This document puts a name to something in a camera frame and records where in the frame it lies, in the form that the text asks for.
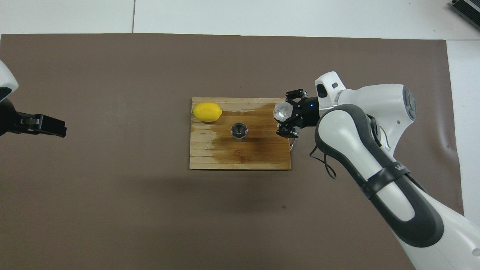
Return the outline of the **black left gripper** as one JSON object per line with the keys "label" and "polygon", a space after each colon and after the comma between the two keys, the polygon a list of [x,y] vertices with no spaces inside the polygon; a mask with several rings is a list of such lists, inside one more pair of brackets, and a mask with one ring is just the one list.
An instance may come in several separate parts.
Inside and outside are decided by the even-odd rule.
{"label": "black left gripper", "polygon": [[5,133],[41,133],[66,137],[66,122],[43,114],[17,112],[9,99],[0,103],[0,136]]}

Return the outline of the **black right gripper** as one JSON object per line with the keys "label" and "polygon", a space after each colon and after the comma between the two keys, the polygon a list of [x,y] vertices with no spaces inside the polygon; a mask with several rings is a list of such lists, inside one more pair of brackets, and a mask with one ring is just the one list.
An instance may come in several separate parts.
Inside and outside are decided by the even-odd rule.
{"label": "black right gripper", "polygon": [[320,119],[319,102],[317,97],[308,97],[307,91],[297,89],[286,92],[286,102],[297,104],[294,106],[295,125],[278,123],[277,135],[286,138],[298,138],[301,128],[309,128],[317,125]]}

